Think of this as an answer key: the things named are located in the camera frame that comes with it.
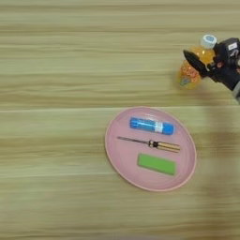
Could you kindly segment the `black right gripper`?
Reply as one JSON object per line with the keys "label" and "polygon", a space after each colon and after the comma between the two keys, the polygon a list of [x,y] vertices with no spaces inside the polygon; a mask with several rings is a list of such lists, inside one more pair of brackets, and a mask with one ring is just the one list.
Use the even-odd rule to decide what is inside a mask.
{"label": "black right gripper", "polygon": [[202,78],[209,76],[232,91],[240,83],[240,44],[219,43],[214,51],[213,63],[208,65],[209,73],[205,64],[194,52],[183,50],[183,54],[187,62],[199,72]]}

